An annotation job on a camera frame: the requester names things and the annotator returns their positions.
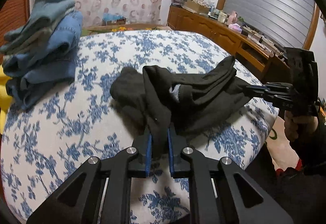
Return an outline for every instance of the floral bedsheet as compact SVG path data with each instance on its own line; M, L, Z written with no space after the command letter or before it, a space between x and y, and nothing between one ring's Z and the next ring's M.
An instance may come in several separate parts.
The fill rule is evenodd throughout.
M80 39L76 79L60 84L27 112L10 107L1 144L7 204L23 222L90 156L112 157L132 144L133 129L111 104L110 86L125 66L159 65L204 73L229 54L206 37L181 31L121 31ZM238 61L237 76L260 82ZM191 144L207 157L232 158L242 168L255 158L278 109L254 98ZM169 223L189 213L187 179L172 179L167 157L147 179L133 179L130 223Z

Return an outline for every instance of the blue gripper pad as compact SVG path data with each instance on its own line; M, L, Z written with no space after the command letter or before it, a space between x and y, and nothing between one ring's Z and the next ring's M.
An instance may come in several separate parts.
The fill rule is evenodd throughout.
M146 150L146 163L145 163L146 177L149 176L149 172L151 170L151 163L152 163L152 135L151 133L149 133L147 150Z
M173 150L172 150L172 140L170 135L170 128L167 129L167 140L169 143L169 167L170 167L170 175L174 174L174 167L173 167Z

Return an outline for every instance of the silver bolt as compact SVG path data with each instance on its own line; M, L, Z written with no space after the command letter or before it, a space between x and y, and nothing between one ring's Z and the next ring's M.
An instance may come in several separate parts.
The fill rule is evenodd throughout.
M192 148L190 148L190 147L186 147L186 148L184 148L182 151L183 151L184 153L186 153L186 154L191 154L191 153L194 152L194 150L193 150Z
M98 162L98 158L97 157L90 157L88 159L88 163L89 164L97 164L97 162Z
M223 157L221 159L222 163L224 163L225 165L229 165L232 163L232 160L229 157Z
M129 154L134 154L136 151L137 151L137 149L134 147L127 148L127 153L129 153Z

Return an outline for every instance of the bed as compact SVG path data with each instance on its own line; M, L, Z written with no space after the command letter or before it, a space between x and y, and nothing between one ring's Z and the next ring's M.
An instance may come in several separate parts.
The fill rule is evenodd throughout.
M176 73L205 73L229 54L206 37L181 31L118 31L80 39L75 82L57 85L32 109L8 112L1 144L7 204L24 222L91 156L113 157L135 130L112 107L110 86L125 66L159 65ZM236 61L237 76L260 85ZM205 156L232 158L245 169L265 142L278 109L253 98L191 144ZM167 157L152 162L147 179L133 179L130 223L167 223L189 213L187 179L172 179Z

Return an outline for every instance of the window blind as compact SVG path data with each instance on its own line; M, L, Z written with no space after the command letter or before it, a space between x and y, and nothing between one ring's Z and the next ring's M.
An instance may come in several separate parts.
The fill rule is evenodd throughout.
M224 11L238 16L283 46L302 48L314 0L226 0Z

